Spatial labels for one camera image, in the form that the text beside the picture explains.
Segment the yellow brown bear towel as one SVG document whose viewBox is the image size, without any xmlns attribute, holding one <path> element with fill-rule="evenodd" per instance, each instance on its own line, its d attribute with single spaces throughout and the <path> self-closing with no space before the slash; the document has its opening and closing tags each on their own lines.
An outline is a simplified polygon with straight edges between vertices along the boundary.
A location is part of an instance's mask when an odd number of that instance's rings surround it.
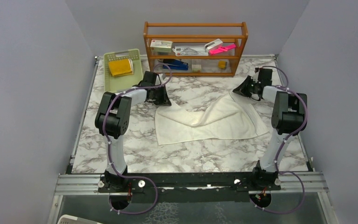
<svg viewBox="0 0 358 224">
<path fill-rule="evenodd" d="M 121 59 L 108 62 L 109 72 L 113 77 L 129 76 L 134 74 L 132 60 Z"/>
</svg>

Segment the cream white towel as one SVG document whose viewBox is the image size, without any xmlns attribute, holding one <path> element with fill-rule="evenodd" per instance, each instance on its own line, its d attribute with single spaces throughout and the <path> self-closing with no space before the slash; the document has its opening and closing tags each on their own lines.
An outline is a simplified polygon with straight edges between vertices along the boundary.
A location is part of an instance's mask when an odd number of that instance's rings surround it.
<svg viewBox="0 0 358 224">
<path fill-rule="evenodd" d="M 156 110 L 155 130 L 159 145 L 196 140 L 244 140 L 268 133 L 251 100 L 227 93 L 205 111 L 189 112 L 172 102 Z"/>
</svg>

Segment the green plastic basket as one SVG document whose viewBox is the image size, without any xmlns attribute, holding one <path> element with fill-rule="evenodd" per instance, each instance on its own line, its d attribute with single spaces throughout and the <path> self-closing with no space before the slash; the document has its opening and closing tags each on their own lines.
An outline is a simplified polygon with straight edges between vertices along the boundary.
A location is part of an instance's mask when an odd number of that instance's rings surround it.
<svg viewBox="0 0 358 224">
<path fill-rule="evenodd" d="M 138 49 L 106 53 L 103 58 L 105 91 L 124 91 L 143 79 Z"/>
</svg>

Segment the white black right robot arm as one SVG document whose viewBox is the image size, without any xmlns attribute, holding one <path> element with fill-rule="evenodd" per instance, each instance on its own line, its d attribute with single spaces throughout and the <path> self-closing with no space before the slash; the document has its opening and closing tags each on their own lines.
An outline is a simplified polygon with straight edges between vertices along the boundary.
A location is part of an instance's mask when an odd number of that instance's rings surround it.
<svg viewBox="0 0 358 224">
<path fill-rule="evenodd" d="M 274 104 L 271 125 L 273 133 L 268 148 L 257 162 L 250 177 L 251 186 L 261 190 L 273 185 L 280 173 L 279 165 L 290 142 L 303 131 L 308 122 L 308 96 L 297 93 L 289 87 L 272 84 L 273 68 L 265 66 L 255 69 L 255 75 L 246 79 L 233 93 Z"/>
</svg>

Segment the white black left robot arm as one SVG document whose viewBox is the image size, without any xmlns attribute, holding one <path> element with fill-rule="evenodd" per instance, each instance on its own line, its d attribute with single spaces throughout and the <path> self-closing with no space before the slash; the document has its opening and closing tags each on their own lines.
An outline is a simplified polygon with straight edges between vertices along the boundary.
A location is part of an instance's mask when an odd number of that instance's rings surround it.
<svg viewBox="0 0 358 224">
<path fill-rule="evenodd" d="M 129 127 L 131 108 L 143 102 L 157 106 L 171 106 L 164 80 L 164 74 L 151 71 L 133 87 L 117 92 L 105 92 L 95 118 L 95 127 L 105 137 L 107 146 L 107 168 L 102 182 L 115 191 L 127 188 L 125 177 L 128 169 L 124 159 L 124 134 Z"/>
</svg>

